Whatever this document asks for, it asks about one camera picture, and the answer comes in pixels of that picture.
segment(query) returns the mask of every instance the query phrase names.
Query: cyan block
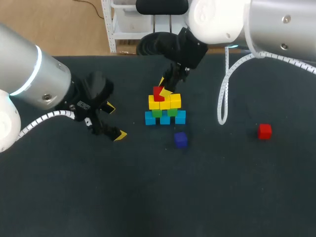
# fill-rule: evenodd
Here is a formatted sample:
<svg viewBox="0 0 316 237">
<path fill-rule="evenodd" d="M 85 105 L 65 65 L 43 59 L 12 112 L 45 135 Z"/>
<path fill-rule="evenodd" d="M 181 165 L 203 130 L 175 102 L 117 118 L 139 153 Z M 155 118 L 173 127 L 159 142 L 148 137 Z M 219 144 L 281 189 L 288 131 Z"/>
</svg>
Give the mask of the cyan block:
<svg viewBox="0 0 316 237">
<path fill-rule="evenodd" d="M 176 116 L 176 124 L 186 124 L 186 111 L 178 110 L 178 115 Z"/>
<path fill-rule="evenodd" d="M 145 112 L 145 124 L 146 125 L 155 125 L 156 119 L 153 117 L 153 113 L 151 111 Z"/>
<path fill-rule="evenodd" d="M 161 125 L 170 125 L 170 117 L 167 114 L 167 111 L 162 111 L 162 117 L 160 118 Z"/>
</svg>

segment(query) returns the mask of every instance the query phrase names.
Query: blue block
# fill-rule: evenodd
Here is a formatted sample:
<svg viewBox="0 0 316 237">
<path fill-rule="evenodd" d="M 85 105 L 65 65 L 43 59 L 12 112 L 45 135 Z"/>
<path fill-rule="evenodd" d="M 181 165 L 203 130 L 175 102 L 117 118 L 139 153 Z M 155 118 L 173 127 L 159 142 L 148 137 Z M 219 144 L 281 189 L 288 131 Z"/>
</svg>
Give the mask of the blue block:
<svg viewBox="0 0 316 237">
<path fill-rule="evenodd" d="M 167 114 L 167 110 L 162 111 L 162 117 L 160 118 L 161 125 L 170 125 L 170 117 Z"/>
<path fill-rule="evenodd" d="M 178 115 L 176 116 L 176 124 L 186 124 L 185 110 L 178 110 Z"/>
<path fill-rule="evenodd" d="M 156 118 L 153 117 L 153 113 L 151 111 L 145 112 L 145 124 L 156 125 Z"/>
<path fill-rule="evenodd" d="M 188 138 L 184 132 L 174 134 L 174 142 L 177 148 L 184 148 L 188 146 Z"/>
</svg>

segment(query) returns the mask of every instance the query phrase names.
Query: green block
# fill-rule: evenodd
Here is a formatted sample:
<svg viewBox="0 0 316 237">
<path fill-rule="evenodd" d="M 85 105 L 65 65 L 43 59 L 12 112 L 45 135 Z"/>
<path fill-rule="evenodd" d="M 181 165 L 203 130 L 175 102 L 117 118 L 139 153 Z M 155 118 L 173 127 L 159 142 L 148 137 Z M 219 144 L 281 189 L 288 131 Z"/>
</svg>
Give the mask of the green block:
<svg viewBox="0 0 316 237">
<path fill-rule="evenodd" d="M 152 110 L 154 118 L 161 118 L 162 117 L 162 110 Z"/>
<path fill-rule="evenodd" d="M 178 115 L 178 109 L 167 110 L 167 114 L 169 117 L 176 117 Z"/>
</svg>

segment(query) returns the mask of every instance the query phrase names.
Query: black cable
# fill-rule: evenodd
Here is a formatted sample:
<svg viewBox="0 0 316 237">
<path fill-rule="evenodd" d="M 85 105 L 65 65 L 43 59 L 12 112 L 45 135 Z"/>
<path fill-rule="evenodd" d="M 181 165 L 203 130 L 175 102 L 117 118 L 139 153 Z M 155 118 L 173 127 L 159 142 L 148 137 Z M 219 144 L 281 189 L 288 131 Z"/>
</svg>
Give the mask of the black cable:
<svg viewBox="0 0 316 237">
<path fill-rule="evenodd" d="M 97 8 L 95 7 L 95 5 L 93 5 L 92 3 L 90 3 L 89 1 L 84 1 L 84 0 L 73 0 L 73 1 L 79 1 L 79 2 L 86 2 L 90 5 L 92 5 L 94 7 L 94 10 L 96 11 L 96 13 L 98 14 L 98 17 L 100 17 L 101 19 L 104 19 L 104 17 L 100 16 L 99 13 L 98 13 L 98 10 Z"/>
</svg>

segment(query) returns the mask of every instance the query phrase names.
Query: silver robot arm segment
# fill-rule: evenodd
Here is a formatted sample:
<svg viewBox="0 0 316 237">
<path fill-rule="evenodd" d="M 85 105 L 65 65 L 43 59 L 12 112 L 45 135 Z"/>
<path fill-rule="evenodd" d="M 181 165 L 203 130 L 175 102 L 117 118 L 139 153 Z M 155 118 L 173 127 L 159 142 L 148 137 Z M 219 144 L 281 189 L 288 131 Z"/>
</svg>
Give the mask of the silver robot arm segment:
<svg viewBox="0 0 316 237">
<path fill-rule="evenodd" d="M 40 109 L 56 106 L 71 82 L 69 69 L 0 24 L 0 89 Z"/>
<path fill-rule="evenodd" d="M 207 44 L 316 61 L 315 0 L 193 0 L 190 30 Z"/>
</svg>

